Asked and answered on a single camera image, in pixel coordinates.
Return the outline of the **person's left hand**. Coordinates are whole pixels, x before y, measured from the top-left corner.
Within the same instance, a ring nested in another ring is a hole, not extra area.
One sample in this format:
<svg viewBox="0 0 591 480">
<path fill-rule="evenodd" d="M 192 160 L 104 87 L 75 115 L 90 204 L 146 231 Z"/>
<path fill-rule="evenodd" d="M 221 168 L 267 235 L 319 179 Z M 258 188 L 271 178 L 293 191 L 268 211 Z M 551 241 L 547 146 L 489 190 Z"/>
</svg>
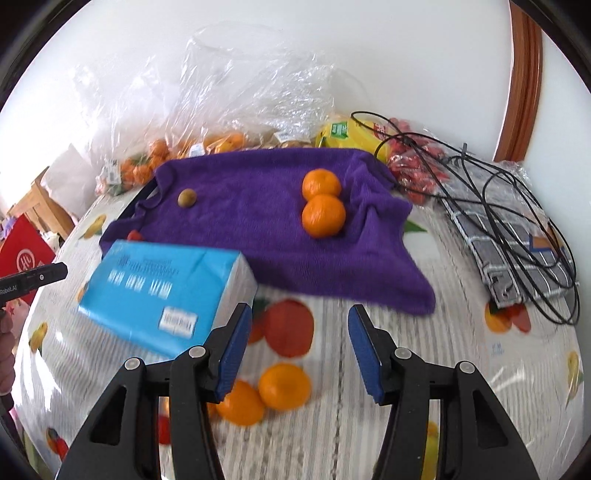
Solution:
<svg viewBox="0 0 591 480">
<path fill-rule="evenodd" d="M 12 333 L 13 322 L 11 316 L 1 310 L 1 334 L 0 334 L 0 393 L 8 394 L 15 381 L 15 357 L 13 349 L 16 339 Z"/>
</svg>

